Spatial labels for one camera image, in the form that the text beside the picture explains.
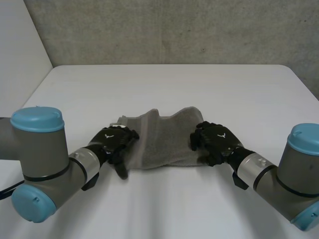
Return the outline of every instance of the table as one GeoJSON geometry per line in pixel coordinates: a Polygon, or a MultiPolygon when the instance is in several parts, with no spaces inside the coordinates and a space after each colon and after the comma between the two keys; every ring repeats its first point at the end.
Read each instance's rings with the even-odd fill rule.
{"type": "MultiPolygon", "coordinates": [[[[59,66],[25,104],[59,108],[68,150],[82,147],[119,116],[157,108],[170,116],[199,108],[207,121],[231,129],[242,143],[280,161],[292,127],[319,123],[319,102],[281,65],[59,66]]],[[[130,171],[122,181],[103,166],[97,185],[79,191],[41,224],[0,202],[4,239],[317,239],[303,233],[252,189],[232,182],[229,165],[130,171]]],[[[0,186],[22,179],[18,162],[2,161],[0,186]]]]}

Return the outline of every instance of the robot finger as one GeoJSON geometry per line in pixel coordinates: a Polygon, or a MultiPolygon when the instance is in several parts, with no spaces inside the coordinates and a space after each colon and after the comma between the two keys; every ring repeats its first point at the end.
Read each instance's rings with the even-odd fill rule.
{"type": "Polygon", "coordinates": [[[191,133],[189,136],[190,139],[190,148],[193,151],[197,150],[197,147],[200,146],[200,138],[201,138],[201,129],[196,129],[194,133],[191,133]]]}

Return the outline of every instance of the gray towel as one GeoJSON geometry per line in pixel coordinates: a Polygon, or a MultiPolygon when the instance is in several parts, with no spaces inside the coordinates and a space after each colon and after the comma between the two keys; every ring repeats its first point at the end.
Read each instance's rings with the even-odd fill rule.
{"type": "Polygon", "coordinates": [[[156,109],[136,118],[122,116],[111,125],[125,125],[140,135],[124,155],[127,169],[150,169],[206,165],[200,161],[205,153],[189,147],[189,135],[203,121],[201,112],[189,107],[169,117],[161,117],[156,109]]]}

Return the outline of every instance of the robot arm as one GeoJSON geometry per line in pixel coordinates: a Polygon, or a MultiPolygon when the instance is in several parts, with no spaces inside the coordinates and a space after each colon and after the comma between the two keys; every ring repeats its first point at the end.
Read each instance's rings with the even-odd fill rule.
{"type": "Polygon", "coordinates": [[[209,166],[228,163],[236,186],[251,187],[302,231],[319,223],[319,125],[295,126],[279,167],[247,150],[226,127],[203,122],[190,135],[191,148],[209,152],[209,166]]]}
{"type": "Polygon", "coordinates": [[[92,188],[105,162],[114,164],[121,178],[127,178],[121,156],[139,138],[125,126],[112,126],[68,155],[62,113],[50,107],[21,109],[10,119],[1,119],[0,128],[4,139],[0,158],[19,160],[24,176],[22,185],[2,193],[12,194],[15,210],[35,223],[53,215],[78,190],[92,188]]]}

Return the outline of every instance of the concrete wall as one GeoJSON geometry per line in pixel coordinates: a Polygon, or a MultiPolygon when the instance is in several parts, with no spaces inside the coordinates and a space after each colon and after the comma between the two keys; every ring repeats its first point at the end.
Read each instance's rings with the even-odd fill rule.
{"type": "Polygon", "coordinates": [[[319,98],[319,0],[24,0],[54,66],[282,64],[319,98]]]}

